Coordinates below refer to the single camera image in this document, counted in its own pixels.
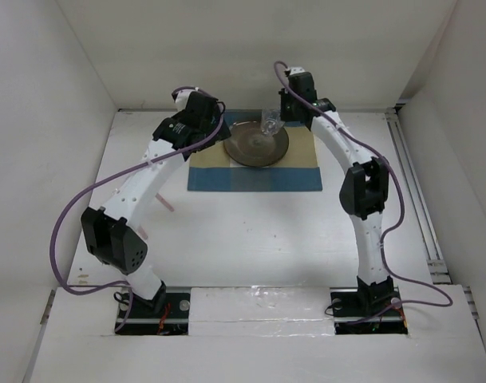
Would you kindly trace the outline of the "clear plastic cup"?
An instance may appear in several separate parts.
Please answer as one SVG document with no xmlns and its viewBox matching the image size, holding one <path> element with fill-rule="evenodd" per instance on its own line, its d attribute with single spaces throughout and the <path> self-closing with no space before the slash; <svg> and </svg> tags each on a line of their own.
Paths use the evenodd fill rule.
<svg viewBox="0 0 486 383">
<path fill-rule="evenodd" d="M 282 128 L 284 122 L 281 119 L 279 109 L 263 109 L 261 112 L 260 129 L 264 136 L 274 136 Z"/>
</svg>

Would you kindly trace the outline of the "dark olive round plate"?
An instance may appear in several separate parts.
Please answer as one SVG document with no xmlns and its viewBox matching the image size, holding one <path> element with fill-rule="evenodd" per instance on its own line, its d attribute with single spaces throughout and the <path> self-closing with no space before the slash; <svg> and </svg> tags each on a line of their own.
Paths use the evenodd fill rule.
<svg viewBox="0 0 486 383">
<path fill-rule="evenodd" d="M 284 128 L 265 135 L 259 121 L 240 121 L 230 126 L 231 136 L 223 142 L 225 152 L 237 164 L 265 168 L 278 163 L 287 153 L 289 136 Z"/>
</svg>

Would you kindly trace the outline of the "blue beige cloth placemat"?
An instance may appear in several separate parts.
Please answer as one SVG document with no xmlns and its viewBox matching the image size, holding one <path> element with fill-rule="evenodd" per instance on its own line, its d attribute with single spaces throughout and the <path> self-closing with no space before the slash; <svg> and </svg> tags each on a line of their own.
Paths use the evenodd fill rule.
<svg viewBox="0 0 486 383">
<path fill-rule="evenodd" d="M 190 192 L 320 192 L 322 176 L 314 136 L 304 126 L 288 124 L 289 148 L 274 165 L 250 168 L 230 158 L 221 143 L 189 160 Z"/>
</svg>

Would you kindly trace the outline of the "pink handled knife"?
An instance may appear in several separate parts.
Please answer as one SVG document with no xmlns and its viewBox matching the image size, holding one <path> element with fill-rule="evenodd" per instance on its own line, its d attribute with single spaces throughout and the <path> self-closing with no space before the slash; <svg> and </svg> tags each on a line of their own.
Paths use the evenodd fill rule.
<svg viewBox="0 0 486 383">
<path fill-rule="evenodd" d="M 163 204 L 169 211 L 174 212 L 174 207 L 159 193 L 156 194 L 156 199 Z"/>
</svg>

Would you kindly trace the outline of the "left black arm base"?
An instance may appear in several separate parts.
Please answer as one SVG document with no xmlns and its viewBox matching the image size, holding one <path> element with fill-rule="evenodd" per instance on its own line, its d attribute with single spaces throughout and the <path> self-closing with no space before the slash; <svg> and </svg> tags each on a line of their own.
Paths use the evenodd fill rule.
<svg viewBox="0 0 486 383">
<path fill-rule="evenodd" d="M 161 310 L 156 314 L 138 297 L 128 309 L 126 289 L 113 294 L 117 302 L 115 334 L 120 336 L 182 336 L 188 334 L 191 287 L 168 287 Z"/>
</svg>

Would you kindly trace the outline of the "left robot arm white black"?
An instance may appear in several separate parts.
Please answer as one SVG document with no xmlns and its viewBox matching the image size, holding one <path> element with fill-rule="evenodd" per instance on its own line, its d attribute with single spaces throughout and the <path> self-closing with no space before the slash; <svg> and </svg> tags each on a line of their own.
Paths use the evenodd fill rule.
<svg viewBox="0 0 486 383">
<path fill-rule="evenodd" d="M 193 152 L 230 137 L 223 120 L 223 103 L 198 88 L 175 91 L 176 113 L 163 119 L 142 156 L 143 167 L 133 172 L 98 209 L 81 216 L 87 251 L 123 274 L 137 306 L 157 316 L 165 305 L 166 285 L 146 259 L 148 244 L 140 222 L 168 178 Z"/>
</svg>

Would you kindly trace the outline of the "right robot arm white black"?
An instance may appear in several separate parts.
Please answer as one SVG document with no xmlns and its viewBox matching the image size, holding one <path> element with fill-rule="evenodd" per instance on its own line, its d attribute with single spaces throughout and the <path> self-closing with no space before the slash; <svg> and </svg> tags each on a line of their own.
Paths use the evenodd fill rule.
<svg viewBox="0 0 486 383">
<path fill-rule="evenodd" d="M 345 178 L 339 192 L 350 217 L 358 249 L 357 289 L 333 292 L 330 309 L 337 318 L 367 317 L 383 310 L 397 297 L 393 280 L 381 257 L 381 224 L 389 195 L 385 161 L 359 144 L 334 105 L 317 95 L 311 73 L 286 68 L 279 91 L 281 118 L 304 124 L 330 150 Z"/>
</svg>

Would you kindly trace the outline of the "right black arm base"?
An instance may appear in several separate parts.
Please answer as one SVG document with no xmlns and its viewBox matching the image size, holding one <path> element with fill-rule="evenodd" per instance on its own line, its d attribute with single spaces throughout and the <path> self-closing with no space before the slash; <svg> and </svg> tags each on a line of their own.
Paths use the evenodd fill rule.
<svg viewBox="0 0 486 383">
<path fill-rule="evenodd" d="M 395 290 L 377 304 L 365 307 L 355 289 L 331 290 L 325 315 L 333 319 L 336 335 L 407 335 L 409 330 L 403 309 L 385 309 L 399 298 Z"/>
</svg>

